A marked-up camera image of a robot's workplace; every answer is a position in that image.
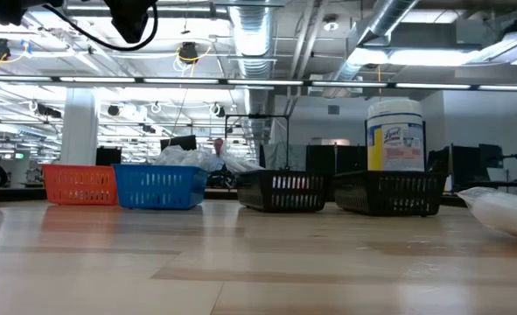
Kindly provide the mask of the bag of white cotton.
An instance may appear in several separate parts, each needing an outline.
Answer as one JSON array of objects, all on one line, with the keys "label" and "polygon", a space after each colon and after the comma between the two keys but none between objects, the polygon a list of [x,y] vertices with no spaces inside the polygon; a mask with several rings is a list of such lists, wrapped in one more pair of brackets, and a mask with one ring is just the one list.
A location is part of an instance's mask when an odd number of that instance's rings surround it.
[{"label": "bag of white cotton", "polygon": [[180,145],[165,147],[154,161],[154,165],[180,165],[184,160],[186,151]]},{"label": "bag of white cotton", "polygon": [[212,157],[213,154],[206,150],[186,150],[180,164],[184,166],[197,166],[209,172]]}]

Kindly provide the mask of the blue plastic basket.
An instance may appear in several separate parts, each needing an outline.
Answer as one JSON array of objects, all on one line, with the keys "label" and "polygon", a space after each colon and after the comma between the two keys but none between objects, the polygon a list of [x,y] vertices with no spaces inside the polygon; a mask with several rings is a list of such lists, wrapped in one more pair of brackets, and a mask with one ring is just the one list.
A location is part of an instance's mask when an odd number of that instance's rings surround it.
[{"label": "blue plastic basket", "polygon": [[113,164],[121,207],[190,209],[204,199],[208,172],[198,166]]}]

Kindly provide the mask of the bag of cotton swabs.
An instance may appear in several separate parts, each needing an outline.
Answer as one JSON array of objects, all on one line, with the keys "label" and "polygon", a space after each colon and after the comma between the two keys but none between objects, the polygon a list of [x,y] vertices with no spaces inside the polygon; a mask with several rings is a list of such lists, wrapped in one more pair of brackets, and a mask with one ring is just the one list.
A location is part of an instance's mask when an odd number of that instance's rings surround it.
[{"label": "bag of cotton swabs", "polygon": [[473,187],[459,192],[458,197],[484,226],[517,237],[517,195]]}]

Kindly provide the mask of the person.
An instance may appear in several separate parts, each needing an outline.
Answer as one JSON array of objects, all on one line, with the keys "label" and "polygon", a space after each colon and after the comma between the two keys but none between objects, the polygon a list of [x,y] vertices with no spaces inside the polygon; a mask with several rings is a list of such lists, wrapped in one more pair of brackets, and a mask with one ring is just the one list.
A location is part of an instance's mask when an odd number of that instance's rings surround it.
[{"label": "person", "polygon": [[207,187],[230,189],[234,187],[234,175],[228,170],[226,162],[221,156],[224,141],[216,138],[213,141],[214,154],[208,159]]}]

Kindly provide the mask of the black plastic basket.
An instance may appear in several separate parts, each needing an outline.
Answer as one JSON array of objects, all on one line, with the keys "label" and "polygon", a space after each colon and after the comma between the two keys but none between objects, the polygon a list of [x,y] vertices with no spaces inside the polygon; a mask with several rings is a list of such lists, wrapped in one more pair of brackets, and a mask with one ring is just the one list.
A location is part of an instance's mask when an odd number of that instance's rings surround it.
[{"label": "black plastic basket", "polygon": [[260,170],[235,176],[239,202],[264,213],[315,213],[325,207],[330,175]]},{"label": "black plastic basket", "polygon": [[438,214],[447,175],[422,171],[354,171],[333,177],[338,207],[371,216]]}]

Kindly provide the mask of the dark grey partition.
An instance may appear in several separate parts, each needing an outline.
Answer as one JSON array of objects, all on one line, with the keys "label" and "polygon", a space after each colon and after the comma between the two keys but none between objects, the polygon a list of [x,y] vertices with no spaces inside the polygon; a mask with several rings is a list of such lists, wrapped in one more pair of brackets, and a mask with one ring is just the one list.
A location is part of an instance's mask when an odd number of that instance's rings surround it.
[{"label": "dark grey partition", "polygon": [[258,163],[269,170],[338,174],[367,169],[365,146],[261,144]]}]

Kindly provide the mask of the overhead light strip bar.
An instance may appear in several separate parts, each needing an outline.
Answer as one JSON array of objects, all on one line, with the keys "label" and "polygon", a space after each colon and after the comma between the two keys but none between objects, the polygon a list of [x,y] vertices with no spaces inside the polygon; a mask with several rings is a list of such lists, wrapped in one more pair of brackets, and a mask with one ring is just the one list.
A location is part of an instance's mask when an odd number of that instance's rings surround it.
[{"label": "overhead light strip bar", "polygon": [[377,88],[416,90],[461,90],[482,92],[517,92],[517,85],[450,84],[382,81],[328,81],[328,80],[270,80],[270,79],[214,79],[193,77],[104,77],[104,76],[40,76],[0,75],[0,82],[32,85],[78,85],[104,87],[168,87],[190,88],[203,86],[244,88]]}]

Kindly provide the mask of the black computer monitor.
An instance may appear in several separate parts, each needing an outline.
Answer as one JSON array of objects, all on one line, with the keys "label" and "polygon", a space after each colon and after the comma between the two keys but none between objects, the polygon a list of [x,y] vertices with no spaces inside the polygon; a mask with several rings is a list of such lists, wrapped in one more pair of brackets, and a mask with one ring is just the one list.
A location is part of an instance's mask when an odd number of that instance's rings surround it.
[{"label": "black computer monitor", "polygon": [[164,150],[169,146],[179,146],[184,151],[192,151],[197,149],[197,138],[195,135],[176,136],[160,141],[160,148]]}]

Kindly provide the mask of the Lysol wipes canister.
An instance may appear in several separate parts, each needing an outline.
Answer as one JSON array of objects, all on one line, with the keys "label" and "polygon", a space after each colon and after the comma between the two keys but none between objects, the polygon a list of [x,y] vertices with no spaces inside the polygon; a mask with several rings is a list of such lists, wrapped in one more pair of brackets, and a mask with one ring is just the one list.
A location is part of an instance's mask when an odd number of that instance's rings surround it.
[{"label": "Lysol wipes canister", "polygon": [[422,105],[419,101],[379,101],[367,112],[369,171],[425,170]]}]

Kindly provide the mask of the black monitor back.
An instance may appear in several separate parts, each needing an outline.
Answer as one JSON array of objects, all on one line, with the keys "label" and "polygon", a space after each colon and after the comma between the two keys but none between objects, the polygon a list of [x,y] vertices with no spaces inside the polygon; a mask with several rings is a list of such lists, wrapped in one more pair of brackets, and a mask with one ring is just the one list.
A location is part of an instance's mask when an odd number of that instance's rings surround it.
[{"label": "black monitor back", "polygon": [[122,161],[121,148],[99,147],[96,151],[95,164],[97,166],[112,166]]}]

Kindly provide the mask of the orange plastic basket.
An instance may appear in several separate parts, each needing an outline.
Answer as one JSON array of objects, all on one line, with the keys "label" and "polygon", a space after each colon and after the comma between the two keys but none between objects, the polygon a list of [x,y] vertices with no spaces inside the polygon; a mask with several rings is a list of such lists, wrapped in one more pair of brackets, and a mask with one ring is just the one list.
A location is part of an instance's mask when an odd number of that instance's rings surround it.
[{"label": "orange plastic basket", "polygon": [[47,200],[58,205],[113,206],[118,202],[111,166],[43,164]]}]

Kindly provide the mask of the white building column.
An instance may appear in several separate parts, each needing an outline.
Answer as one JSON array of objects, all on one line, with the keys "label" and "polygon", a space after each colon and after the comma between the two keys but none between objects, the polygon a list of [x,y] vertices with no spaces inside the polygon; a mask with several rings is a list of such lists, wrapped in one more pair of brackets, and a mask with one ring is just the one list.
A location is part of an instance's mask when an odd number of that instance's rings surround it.
[{"label": "white building column", "polygon": [[59,159],[63,165],[95,165],[100,108],[93,88],[66,90]]}]

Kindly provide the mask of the black desk monitor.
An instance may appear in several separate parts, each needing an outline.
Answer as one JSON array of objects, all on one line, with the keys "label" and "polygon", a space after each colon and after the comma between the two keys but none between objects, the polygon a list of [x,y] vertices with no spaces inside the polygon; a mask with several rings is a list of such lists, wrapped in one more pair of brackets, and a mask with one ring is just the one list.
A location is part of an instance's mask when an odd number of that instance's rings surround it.
[{"label": "black desk monitor", "polygon": [[478,157],[480,168],[503,168],[503,150],[499,145],[480,143],[478,146]]}]

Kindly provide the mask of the silver ventilation duct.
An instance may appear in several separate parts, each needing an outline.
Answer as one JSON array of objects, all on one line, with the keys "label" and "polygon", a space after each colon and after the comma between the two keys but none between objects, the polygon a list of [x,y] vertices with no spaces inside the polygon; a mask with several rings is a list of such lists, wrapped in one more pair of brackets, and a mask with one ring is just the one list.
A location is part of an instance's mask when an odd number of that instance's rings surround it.
[{"label": "silver ventilation duct", "polygon": [[[267,80],[271,78],[273,10],[260,0],[237,0],[237,5],[228,8],[233,24],[233,39],[242,79]],[[248,87],[244,92],[245,110],[248,115],[271,115],[273,113],[273,88]]]},{"label": "silver ventilation duct", "polygon": [[353,22],[346,39],[346,56],[341,65],[323,76],[326,81],[354,81],[361,68],[381,65],[388,55],[382,51],[391,34],[420,0],[377,0],[370,16]]}]

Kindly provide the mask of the black aluminium table frame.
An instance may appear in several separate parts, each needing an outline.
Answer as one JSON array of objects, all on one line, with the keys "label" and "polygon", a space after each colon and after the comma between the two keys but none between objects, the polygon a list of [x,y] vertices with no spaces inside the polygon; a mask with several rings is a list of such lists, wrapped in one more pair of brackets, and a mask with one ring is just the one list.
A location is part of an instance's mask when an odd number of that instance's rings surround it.
[{"label": "black aluminium table frame", "polygon": [[[0,189],[0,202],[17,202],[27,200],[47,200],[45,189]],[[205,191],[203,200],[238,200],[237,192],[211,192]],[[327,195],[326,202],[334,201],[334,194]],[[448,205],[454,207],[467,207],[465,202],[457,195],[443,196],[441,198],[441,205]]]}]

